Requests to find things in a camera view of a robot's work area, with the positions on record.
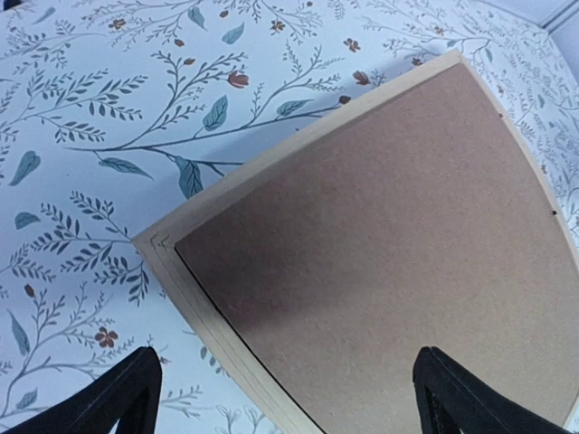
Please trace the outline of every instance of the wooden board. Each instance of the wooden board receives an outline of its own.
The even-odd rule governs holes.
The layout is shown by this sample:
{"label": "wooden board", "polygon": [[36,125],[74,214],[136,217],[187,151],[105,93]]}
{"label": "wooden board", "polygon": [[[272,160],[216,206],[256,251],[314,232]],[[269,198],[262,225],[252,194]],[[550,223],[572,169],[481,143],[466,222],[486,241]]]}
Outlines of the wooden board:
{"label": "wooden board", "polygon": [[562,423],[578,384],[579,276],[537,174],[452,52],[276,146],[136,244],[286,434],[418,432],[411,370],[426,344]]}

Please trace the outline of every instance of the brown flower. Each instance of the brown flower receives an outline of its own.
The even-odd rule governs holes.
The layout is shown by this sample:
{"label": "brown flower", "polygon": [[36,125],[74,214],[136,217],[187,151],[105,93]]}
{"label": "brown flower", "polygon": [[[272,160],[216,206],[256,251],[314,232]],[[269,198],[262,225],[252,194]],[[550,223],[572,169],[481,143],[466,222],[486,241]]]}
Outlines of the brown flower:
{"label": "brown flower", "polygon": [[279,20],[271,21],[271,29],[274,33],[281,32],[285,27],[286,27],[286,24],[284,24],[282,21],[279,21]]}
{"label": "brown flower", "polygon": [[123,25],[125,25],[127,22],[125,20],[123,20],[122,18],[120,20],[112,20],[112,23],[109,24],[109,28],[111,29],[115,29],[115,30],[120,30],[123,28]]}
{"label": "brown flower", "polygon": [[99,332],[94,336],[94,338],[99,341],[99,345],[101,348],[107,346],[108,348],[112,348],[115,346],[115,341],[119,339],[119,335],[117,335],[112,330],[110,332],[107,331],[105,327],[101,327]]}
{"label": "brown flower", "polygon": [[360,50],[360,45],[358,44],[358,41],[354,41],[352,38],[347,38],[344,41],[344,45],[347,46],[348,50],[351,52],[357,52],[358,50]]}
{"label": "brown flower", "polygon": [[365,75],[365,72],[356,71],[352,75],[356,79],[356,84],[360,84],[362,86],[370,84],[370,80],[368,79],[368,76]]}
{"label": "brown flower", "polygon": [[26,292],[26,295],[30,298],[36,297],[36,295],[34,294],[34,288],[31,287],[30,285],[24,285],[24,292]]}
{"label": "brown flower", "polygon": [[237,89],[243,89],[250,84],[250,78],[243,74],[237,75],[237,71],[234,71],[227,77],[227,82]]}

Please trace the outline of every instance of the blue-green leaf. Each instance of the blue-green leaf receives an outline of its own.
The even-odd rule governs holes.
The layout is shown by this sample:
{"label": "blue-green leaf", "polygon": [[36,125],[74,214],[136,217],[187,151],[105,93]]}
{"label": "blue-green leaf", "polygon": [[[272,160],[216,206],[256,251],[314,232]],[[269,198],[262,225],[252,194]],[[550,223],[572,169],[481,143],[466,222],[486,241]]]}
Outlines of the blue-green leaf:
{"label": "blue-green leaf", "polygon": [[278,112],[278,115],[280,115],[282,118],[285,118],[286,116],[289,116],[297,109],[304,107],[304,105],[306,105],[306,103],[310,101],[311,99],[302,99],[301,101],[284,102],[278,107],[276,111]]}
{"label": "blue-green leaf", "polygon": [[229,45],[234,44],[239,38],[242,37],[244,27],[245,23],[242,23],[242,25],[239,27],[235,27],[234,29],[224,34],[221,40],[225,43],[228,43]]}
{"label": "blue-green leaf", "polygon": [[10,317],[12,318],[12,334],[14,339],[18,344],[18,349],[21,355],[27,355],[30,353],[30,341],[28,340],[28,335],[18,322],[18,320],[12,315],[12,312],[8,311]]}
{"label": "blue-green leaf", "polygon": [[22,159],[20,160],[20,164],[16,169],[16,173],[14,174],[14,178],[10,181],[11,186],[19,185],[21,181],[28,176],[32,171],[36,169],[40,165],[40,157],[34,151],[26,152]]}
{"label": "blue-green leaf", "polygon": [[109,156],[100,160],[99,165],[102,165],[103,167],[110,167],[111,169],[116,170],[117,172],[121,172],[122,174],[143,175],[147,178],[153,179],[151,175],[149,175],[137,165],[134,165],[130,161],[115,158],[113,156]]}
{"label": "blue-green leaf", "polygon": [[55,12],[56,12],[56,9],[54,9],[52,6],[49,7],[48,9],[46,9],[46,12],[43,14],[43,16],[38,18],[33,24],[41,23],[42,21],[44,21],[46,18],[48,18],[49,16],[51,16]]}
{"label": "blue-green leaf", "polygon": [[195,161],[176,156],[175,164],[179,168],[179,188],[186,199],[203,190],[201,171]]}
{"label": "blue-green leaf", "polygon": [[31,405],[36,402],[36,398],[38,397],[38,389],[34,389],[31,392],[27,392],[23,395],[23,397],[16,403],[15,407],[18,410],[27,409]]}
{"label": "blue-green leaf", "polygon": [[28,226],[29,224],[39,222],[40,219],[36,217],[34,214],[30,214],[29,212],[19,212],[18,215],[14,218],[14,225],[16,229],[22,229]]}
{"label": "blue-green leaf", "polygon": [[226,95],[215,101],[211,111],[203,118],[203,125],[207,131],[213,131],[223,125],[223,122],[227,119],[227,105]]}
{"label": "blue-green leaf", "polygon": [[201,10],[197,6],[191,6],[187,11],[187,16],[203,30],[207,30],[205,29],[205,17],[201,14]]}

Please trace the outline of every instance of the floral wallpaper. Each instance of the floral wallpaper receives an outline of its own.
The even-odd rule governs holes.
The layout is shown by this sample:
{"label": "floral wallpaper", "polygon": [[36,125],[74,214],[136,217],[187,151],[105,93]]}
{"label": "floral wallpaper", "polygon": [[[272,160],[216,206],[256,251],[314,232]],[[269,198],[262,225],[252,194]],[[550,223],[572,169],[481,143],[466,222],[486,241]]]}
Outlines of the floral wallpaper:
{"label": "floral wallpaper", "polygon": [[489,6],[30,0],[0,13],[0,28],[1,429],[152,345],[164,370],[157,432],[279,433],[130,239],[448,50],[514,119],[579,241],[577,83],[544,31]]}

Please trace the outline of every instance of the black object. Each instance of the black object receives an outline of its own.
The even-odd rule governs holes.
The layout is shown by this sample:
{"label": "black object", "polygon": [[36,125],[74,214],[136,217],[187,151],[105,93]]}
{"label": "black object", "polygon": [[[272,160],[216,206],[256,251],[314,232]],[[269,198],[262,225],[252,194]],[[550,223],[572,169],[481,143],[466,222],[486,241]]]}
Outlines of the black object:
{"label": "black object", "polygon": [[439,348],[419,352],[413,381],[423,434],[569,434],[493,391]]}
{"label": "black object", "polygon": [[4,10],[7,11],[11,7],[18,6],[20,3],[22,3],[21,0],[4,0]]}
{"label": "black object", "polygon": [[161,364],[140,347],[100,378],[5,434],[153,434],[161,392]]}

